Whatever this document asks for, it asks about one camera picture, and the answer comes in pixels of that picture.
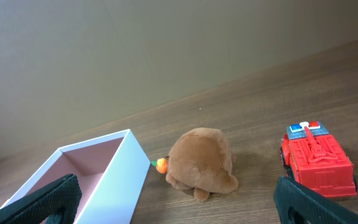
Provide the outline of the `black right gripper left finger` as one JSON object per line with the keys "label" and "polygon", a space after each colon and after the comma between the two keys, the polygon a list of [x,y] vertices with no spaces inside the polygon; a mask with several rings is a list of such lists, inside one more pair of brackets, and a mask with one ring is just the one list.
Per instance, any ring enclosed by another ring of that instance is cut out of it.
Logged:
{"label": "black right gripper left finger", "polygon": [[0,224],[73,224],[81,197],[77,176],[67,174],[0,209]]}

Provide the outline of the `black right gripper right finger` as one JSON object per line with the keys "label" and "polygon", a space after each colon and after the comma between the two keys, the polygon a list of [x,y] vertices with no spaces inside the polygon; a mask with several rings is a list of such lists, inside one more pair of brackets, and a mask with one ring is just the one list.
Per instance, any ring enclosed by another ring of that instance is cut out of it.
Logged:
{"label": "black right gripper right finger", "polygon": [[358,214],[288,178],[273,194],[281,224],[358,224]]}

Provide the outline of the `red toy fire truck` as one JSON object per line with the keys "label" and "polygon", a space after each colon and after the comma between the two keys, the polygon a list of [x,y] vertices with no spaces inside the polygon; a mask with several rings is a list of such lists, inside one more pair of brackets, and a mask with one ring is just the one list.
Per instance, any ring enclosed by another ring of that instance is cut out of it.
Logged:
{"label": "red toy fire truck", "polygon": [[357,195],[354,165],[320,121],[287,126],[280,146],[287,177],[328,198]]}

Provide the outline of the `brown plush toy with carrot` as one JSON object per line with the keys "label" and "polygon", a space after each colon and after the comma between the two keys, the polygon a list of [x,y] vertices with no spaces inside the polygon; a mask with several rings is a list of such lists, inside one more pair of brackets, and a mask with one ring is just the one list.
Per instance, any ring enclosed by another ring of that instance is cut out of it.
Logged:
{"label": "brown plush toy with carrot", "polygon": [[205,202],[211,194],[230,194],[238,186],[232,174],[236,155],[220,129],[195,128],[182,134],[166,157],[151,165],[177,190],[193,190]]}

